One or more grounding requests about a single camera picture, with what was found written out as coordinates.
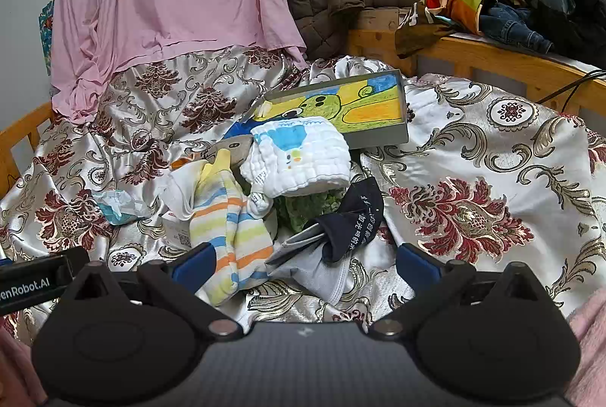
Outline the striped pastel sock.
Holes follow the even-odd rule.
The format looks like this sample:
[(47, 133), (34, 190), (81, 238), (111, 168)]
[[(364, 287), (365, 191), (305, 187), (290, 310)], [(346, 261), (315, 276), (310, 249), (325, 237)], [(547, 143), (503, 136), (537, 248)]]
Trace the striped pastel sock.
[(231, 170), (229, 150), (205, 163), (195, 186), (190, 242), (215, 248), (216, 269), (202, 286), (209, 303), (219, 307), (237, 292), (268, 280), (266, 261), (273, 240), (262, 219), (248, 211), (248, 198)]

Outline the white small sock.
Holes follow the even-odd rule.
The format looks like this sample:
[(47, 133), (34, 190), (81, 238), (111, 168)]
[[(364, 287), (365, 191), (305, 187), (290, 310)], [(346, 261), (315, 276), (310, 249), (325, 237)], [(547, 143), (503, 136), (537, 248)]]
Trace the white small sock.
[(196, 187), (206, 166), (209, 166), (208, 161), (198, 160), (162, 177), (157, 195), (177, 219), (186, 221), (193, 215)]

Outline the dark navy printed sock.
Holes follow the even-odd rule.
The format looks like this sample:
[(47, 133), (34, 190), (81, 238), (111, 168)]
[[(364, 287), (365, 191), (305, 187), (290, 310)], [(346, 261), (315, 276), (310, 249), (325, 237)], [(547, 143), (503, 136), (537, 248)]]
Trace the dark navy printed sock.
[(312, 219), (326, 235), (323, 262), (336, 263), (370, 243), (383, 220), (383, 210), (383, 197), (374, 177), (351, 184), (336, 212)]

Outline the light blue patterned cloth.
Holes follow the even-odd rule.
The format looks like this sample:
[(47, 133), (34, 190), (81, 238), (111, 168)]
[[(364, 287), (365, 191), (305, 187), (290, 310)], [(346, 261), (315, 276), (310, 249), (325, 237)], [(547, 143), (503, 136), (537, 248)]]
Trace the light blue patterned cloth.
[(103, 191), (92, 198), (105, 219), (114, 226), (122, 226), (151, 215), (151, 209), (127, 191)]

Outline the grey fabric garment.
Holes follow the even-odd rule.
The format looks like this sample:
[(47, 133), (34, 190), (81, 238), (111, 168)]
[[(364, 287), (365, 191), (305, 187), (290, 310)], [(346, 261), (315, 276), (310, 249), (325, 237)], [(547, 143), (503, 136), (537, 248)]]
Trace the grey fabric garment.
[(352, 226), (335, 214), (274, 245), (266, 262), (271, 280), (292, 280), (326, 303), (342, 297), (349, 271)]

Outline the beige linen drawstring pouch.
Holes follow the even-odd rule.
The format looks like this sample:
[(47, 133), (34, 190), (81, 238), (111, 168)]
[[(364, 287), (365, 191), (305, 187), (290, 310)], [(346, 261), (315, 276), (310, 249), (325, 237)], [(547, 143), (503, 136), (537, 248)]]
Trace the beige linen drawstring pouch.
[(218, 152), (226, 149), (230, 153), (230, 165), (240, 166), (248, 157), (248, 152), (253, 144), (253, 136), (238, 135), (224, 138), (216, 142), (205, 152), (205, 159), (209, 162), (215, 162)]

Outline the green leafy plush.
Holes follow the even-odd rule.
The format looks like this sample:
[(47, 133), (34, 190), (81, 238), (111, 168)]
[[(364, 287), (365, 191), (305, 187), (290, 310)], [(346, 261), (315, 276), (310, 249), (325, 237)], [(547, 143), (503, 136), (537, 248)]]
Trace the green leafy plush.
[(344, 197), (345, 189), (332, 189), (303, 197), (277, 197), (274, 206), (281, 226), (301, 232), (316, 217), (336, 212)]

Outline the floral satin bed cover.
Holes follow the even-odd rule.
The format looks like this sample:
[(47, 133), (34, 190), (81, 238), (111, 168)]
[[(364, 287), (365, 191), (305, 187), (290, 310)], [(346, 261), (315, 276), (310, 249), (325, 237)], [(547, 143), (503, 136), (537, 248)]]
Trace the floral satin bed cover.
[[(191, 53), (120, 72), (94, 121), (58, 120), (1, 200), (1, 253), (25, 261), (74, 246), (130, 271), (173, 260), (184, 238), (163, 222), (160, 178), (208, 153), (262, 94), (384, 70), (377, 60), (317, 61), (295, 74), (258, 48)], [(236, 294), (224, 312), (252, 321), (369, 324), (407, 301), (395, 249), (411, 243), (481, 271), (527, 263), (564, 314), (605, 285), (605, 141), (578, 117), (489, 85), (424, 74), (405, 82), (409, 140), (355, 156), (386, 221), (353, 253), (342, 298), (326, 303), (277, 280)]]

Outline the brown printed garment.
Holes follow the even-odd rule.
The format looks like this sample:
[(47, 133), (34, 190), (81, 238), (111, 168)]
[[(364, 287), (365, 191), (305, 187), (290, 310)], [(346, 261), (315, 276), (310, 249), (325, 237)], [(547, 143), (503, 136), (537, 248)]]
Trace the brown printed garment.
[(448, 20), (434, 16), (422, 0), (400, 14), (400, 24), (394, 34), (395, 53), (408, 58), (450, 36), (456, 27)]

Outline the cardboard box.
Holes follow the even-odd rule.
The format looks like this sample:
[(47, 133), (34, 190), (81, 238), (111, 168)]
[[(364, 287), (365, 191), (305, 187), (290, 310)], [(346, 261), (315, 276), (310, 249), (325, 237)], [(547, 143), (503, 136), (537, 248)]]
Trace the cardboard box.
[(359, 12), (355, 29), (396, 31), (400, 26), (399, 8), (365, 9)]

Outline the blue denim jeans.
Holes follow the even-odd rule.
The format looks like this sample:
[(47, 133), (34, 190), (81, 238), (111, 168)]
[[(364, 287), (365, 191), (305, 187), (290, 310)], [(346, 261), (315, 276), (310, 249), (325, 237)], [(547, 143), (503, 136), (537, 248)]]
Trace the blue denim jeans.
[(505, 46), (547, 54), (553, 43), (528, 25), (530, 11), (496, 3), (484, 7), (479, 15), (479, 30), (489, 39)]

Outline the dark green black jacket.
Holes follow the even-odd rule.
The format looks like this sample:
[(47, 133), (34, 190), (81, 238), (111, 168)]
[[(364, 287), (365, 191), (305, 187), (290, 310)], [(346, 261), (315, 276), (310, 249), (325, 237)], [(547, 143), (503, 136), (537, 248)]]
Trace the dark green black jacket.
[(551, 53), (605, 68), (605, 0), (526, 0)]

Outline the wooden bed frame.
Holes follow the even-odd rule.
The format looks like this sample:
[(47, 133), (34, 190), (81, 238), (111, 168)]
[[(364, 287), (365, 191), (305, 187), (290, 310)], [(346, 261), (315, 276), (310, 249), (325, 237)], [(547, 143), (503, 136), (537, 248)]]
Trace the wooden bed frame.
[[(394, 38), (358, 31), (358, 55), (299, 70), (280, 52), (230, 47), (120, 72), (94, 119), (74, 125), (41, 107), (13, 139), (40, 133), (31, 166), (9, 171), (1, 207), (88, 204), (106, 189), (152, 202), (171, 163), (202, 155), (268, 92), (371, 74), (394, 66)], [(515, 200), (555, 194), (587, 208), (605, 197), (605, 140), (545, 100), (580, 70), (472, 39), (444, 38), (425, 55), (457, 67), (451, 77), (405, 72), (409, 140), (364, 149), (359, 164), (391, 197), (447, 186)]]

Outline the colourful left wall sticker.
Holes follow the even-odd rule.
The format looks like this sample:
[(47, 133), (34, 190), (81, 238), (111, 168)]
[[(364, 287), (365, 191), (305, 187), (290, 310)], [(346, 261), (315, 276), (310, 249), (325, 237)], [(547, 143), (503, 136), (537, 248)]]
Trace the colourful left wall sticker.
[(50, 61), (52, 60), (52, 21), (54, 7), (55, 1), (51, 0), (42, 8), (38, 16), (40, 41), (47, 74), (50, 74), (52, 71)]

